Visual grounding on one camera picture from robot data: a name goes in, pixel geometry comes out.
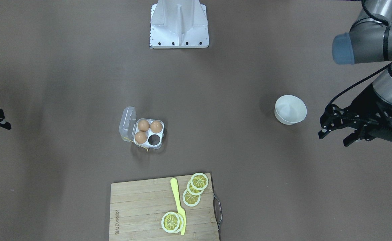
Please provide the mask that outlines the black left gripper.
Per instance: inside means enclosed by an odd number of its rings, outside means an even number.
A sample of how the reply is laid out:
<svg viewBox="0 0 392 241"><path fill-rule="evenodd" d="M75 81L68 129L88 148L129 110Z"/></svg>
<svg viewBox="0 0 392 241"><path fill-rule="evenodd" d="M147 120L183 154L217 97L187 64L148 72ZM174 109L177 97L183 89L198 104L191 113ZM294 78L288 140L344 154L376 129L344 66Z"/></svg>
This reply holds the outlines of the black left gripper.
<svg viewBox="0 0 392 241"><path fill-rule="evenodd" d="M372 136L392 142L392 105L381 99L369 84L350 104L350 112L337 105L327 105L320 116L319 139L347 127L358 128L363 122L369 130L357 129L343 139L345 147L356 141L372 141Z"/></svg>

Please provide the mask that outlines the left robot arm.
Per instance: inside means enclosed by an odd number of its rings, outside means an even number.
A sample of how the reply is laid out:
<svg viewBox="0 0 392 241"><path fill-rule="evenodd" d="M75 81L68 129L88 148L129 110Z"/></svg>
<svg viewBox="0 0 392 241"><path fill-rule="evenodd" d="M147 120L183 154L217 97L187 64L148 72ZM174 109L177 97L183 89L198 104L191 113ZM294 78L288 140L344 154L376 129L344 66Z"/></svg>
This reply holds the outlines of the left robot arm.
<svg viewBox="0 0 392 241"><path fill-rule="evenodd" d="M344 146L355 141L376 138L392 142L392 0L362 0L362 10L349 32L337 35L332 43L336 64L353 65L388 62L385 67L364 78L375 80L346 108L332 99L320 117L320 139L330 132L353 128Z"/></svg>

